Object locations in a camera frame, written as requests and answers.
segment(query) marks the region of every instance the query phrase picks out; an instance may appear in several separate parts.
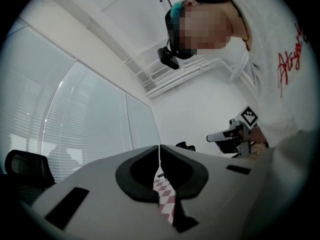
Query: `red checkered fabric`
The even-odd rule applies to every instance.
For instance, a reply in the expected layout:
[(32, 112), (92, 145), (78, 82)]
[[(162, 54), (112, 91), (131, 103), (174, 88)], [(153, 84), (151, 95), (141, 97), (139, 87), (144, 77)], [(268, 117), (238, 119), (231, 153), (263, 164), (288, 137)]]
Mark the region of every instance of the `red checkered fabric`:
[(155, 179), (153, 190), (159, 193), (159, 210), (172, 225), (174, 221), (176, 192), (166, 178)]

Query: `air vent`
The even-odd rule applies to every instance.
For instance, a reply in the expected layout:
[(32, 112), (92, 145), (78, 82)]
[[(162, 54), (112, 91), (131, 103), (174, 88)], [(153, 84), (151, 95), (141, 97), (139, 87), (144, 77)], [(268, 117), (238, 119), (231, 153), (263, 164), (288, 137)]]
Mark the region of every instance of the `air vent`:
[(156, 79), (158, 79), (159, 77), (164, 76), (165, 74), (167, 74), (169, 71), (173, 71), (173, 69), (171, 67), (165, 67), (163, 69), (160, 69), (159, 71), (155, 72), (154, 74), (152, 74), (150, 77), (151, 79), (154, 81)]

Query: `white t-shirt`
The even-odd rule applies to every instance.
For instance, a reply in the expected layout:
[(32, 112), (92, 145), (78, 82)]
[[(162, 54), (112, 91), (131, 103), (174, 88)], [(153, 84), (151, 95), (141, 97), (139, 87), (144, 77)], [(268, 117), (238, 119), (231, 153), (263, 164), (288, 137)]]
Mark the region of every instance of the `white t-shirt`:
[(269, 146), (299, 130), (317, 128), (319, 69), (295, 15), (283, 0), (233, 1), (252, 32), (249, 59), (257, 90), (257, 113)]

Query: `white venetian blind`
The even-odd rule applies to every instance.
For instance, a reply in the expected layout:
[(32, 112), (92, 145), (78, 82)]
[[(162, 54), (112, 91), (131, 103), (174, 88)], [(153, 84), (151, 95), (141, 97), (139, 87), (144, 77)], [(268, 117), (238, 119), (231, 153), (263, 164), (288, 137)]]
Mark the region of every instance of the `white venetian blind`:
[(151, 108), (127, 94), (128, 117), (134, 149), (160, 145), (160, 138)]
[(126, 93), (77, 62), (53, 99), (43, 135), (56, 182), (92, 161), (132, 150)]
[(40, 153), (45, 118), (75, 63), (33, 28), (13, 25), (0, 55), (0, 167), (10, 150)]

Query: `red cursive lettering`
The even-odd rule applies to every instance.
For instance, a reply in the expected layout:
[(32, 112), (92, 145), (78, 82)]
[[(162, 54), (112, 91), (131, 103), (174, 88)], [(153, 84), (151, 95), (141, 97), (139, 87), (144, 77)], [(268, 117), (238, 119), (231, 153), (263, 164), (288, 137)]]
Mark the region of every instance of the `red cursive lettering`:
[(300, 40), (300, 37), (304, 40), (305, 43), (308, 42), (306, 34), (303, 32), (301, 26), (298, 24), (294, 24), (297, 35), (295, 37), (296, 43), (295, 48), (293, 52), (290, 52), (288, 54), (287, 51), (285, 51), (285, 56), (279, 52), (279, 66), (278, 66), (278, 88), (280, 88), (280, 93), (282, 97), (282, 88), (283, 88), (283, 81), (285, 80), (285, 85), (288, 85), (288, 72), (291, 71), (291, 69), (295, 68), (295, 70), (300, 69), (300, 56), (302, 51), (303, 42)]

